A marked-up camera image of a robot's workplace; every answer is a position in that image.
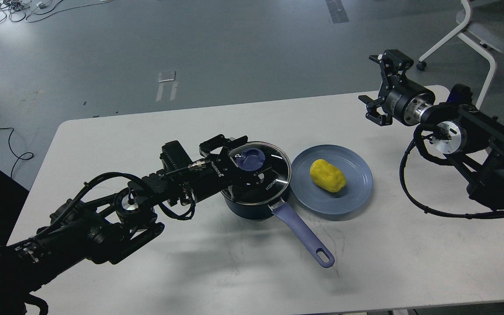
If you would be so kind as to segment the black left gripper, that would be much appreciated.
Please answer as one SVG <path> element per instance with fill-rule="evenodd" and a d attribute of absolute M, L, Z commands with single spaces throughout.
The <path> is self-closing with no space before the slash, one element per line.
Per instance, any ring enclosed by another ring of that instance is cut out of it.
<path fill-rule="evenodd" d="M 201 202 L 230 187 L 233 200 L 255 200 L 262 195 L 263 179 L 257 171 L 238 171 L 230 152 L 248 142 L 248 136 L 226 138 L 218 134 L 199 145 L 202 159 L 190 167 L 193 199 Z"/>

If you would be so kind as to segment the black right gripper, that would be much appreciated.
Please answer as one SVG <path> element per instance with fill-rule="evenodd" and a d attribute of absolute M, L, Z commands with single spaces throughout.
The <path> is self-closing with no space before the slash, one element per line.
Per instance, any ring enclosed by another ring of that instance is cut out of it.
<path fill-rule="evenodd" d="M 436 97 L 428 88 L 407 80 L 406 72 L 414 65 L 414 60 L 397 49 L 370 55 L 369 60 L 380 66 L 380 89 L 391 91 L 385 98 L 358 96 L 366 106 L 366 118 L 380 127 L 392 125 L 393 118 L 406 126 L 420 123 L 423 113 L 434 105 Z M 385 113 L 380 113 L 378 108 L 383 108 Z"/>

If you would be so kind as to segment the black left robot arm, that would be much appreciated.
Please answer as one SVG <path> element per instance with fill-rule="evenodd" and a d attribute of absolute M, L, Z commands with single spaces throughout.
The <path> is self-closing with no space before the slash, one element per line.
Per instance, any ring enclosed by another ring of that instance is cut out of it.
<path fill-rule="evenodd" d="M 146 177 L 103 173 L 50 216 L 36 235 L 0 246 L 0 315 L 24 315 L 26 305 L 48 314 L 46 301 L 32 295 L 85 259 L 120 263 L 158 237 L 164 224 L 157 206 L 175 220 L 191 220 L 198 202 L 249 178 L 231 150 L 248 137 L 222 134 L 202 142 L 201 159 L 192 161 L 178 141 L 162 146 L 163 168 Z"/>

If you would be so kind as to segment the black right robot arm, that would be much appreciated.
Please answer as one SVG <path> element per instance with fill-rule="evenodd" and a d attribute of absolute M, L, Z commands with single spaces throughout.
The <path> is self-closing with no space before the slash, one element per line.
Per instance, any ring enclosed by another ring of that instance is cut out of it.
<path fill-rule="evenodd" d="M 414 61 L 397 49 L 370 55 L 369 60 L 379 65 L 382 83 L 377 98 L 359 96 L 366 106 L 366 118 L 381 127 L 394 120 L 415 127 L 399 165 L 400 185 L 410 202 L 437 217 L 504 218 L 504 125 L 474 105 L 473 94 L 464 84 L 456 84 L 447 100 L 436 104 L 430 89 L 406 77 Z M 426 161 L 454 167 L 468 183 L 469 198 L 489 211 L 446 213 L 416 200 L 405 180 L 407 159 L 413 149 Z"/>

